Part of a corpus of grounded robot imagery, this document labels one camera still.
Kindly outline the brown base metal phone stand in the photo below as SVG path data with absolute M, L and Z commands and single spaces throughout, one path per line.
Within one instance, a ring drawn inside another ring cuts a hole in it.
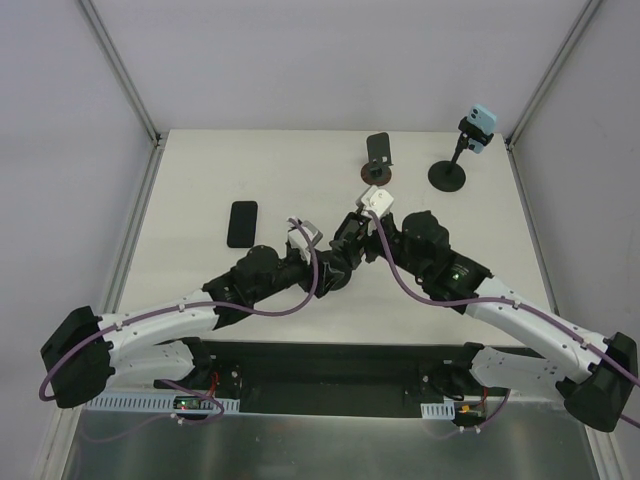
M 366 139 L 367 162 L 362 166 L 361 179 L 367 185 L 384 186 L 392 179 L 390 137 L 387 132 L 372 134 Z

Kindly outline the black round base phone stand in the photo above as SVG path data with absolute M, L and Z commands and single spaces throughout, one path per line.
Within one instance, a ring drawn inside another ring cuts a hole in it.
M 333 250 L 322 251 L 318 254 L 319 283 L 316 290 L 318 298 L 331 291 L 344 288 L 350 281 L 352 269 L 347 260 Z

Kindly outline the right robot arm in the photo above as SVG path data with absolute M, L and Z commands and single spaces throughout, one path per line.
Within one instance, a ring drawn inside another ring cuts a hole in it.
M 482 386 L 531 392 L 607 433 L 624 419 L 639 385 L 636 342 L 623 333 L 606 337 L 532 305 L 488 268 L 453 250 L 448 230 L 431 212 L 412 213 L 400 226 L 392 214 L 352 212 L 330 246 L 351 268 L 385 259 L 392 275 L 413 276 L 420 293 L 399 285 L 416 301 L 484 322 L 534 351 L 527 357 L 473 346 L 472 357 L 450 369 L 457 392 L 469 395 Z

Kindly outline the black phone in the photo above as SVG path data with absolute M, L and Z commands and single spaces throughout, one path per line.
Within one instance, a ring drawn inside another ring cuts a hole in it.
M 233 202 L 227 229 L 227 246 L 234 249 L 252 248 L 255 244 L 257 218 L 256 201 Z

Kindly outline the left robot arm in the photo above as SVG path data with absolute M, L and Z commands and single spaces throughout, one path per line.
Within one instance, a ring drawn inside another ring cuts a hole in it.
M 165 306 L 125 314 L 97 315 L 88 306 L 72 310 L 41 347 L 47 374 L 38 395 L 61 409 L 88 402 L 122 379 L 126 358 L 174 341 L 187 343 L 187 356 L 177 369 L 168 360 L 153 361 L 159 372 L 151 381 L 171 379 L 188 388 L 204 387 L 211 377 L 210 363 L 195 353 L 202 334 L 259 315 L 256 304 L 294 285 L 308 298 L 321 298 L 343 288 L 352 269 L 336 251 L 304 254 L 288 247 L 285 257 L 259 245 L 227 273 Z

